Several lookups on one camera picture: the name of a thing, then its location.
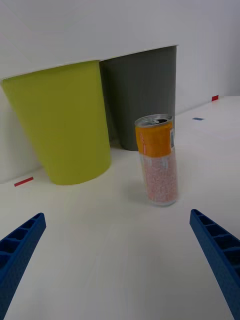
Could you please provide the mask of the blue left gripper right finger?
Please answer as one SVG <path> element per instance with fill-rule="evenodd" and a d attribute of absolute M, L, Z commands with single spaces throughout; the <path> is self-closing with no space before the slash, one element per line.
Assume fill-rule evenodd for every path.
<path fill-rule="evenodd" d="M 189 224 L 233 318 L 240 319 L 240 240 L 196 209 Z"/>

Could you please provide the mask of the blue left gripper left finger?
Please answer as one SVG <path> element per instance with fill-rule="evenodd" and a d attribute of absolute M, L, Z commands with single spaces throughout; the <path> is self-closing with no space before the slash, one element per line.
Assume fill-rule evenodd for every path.
<path fill-rule="evenodd" d="M 0 319 L 3 320 L 34 250 L 46 229 L 40 212 L 0 241 Z"/>

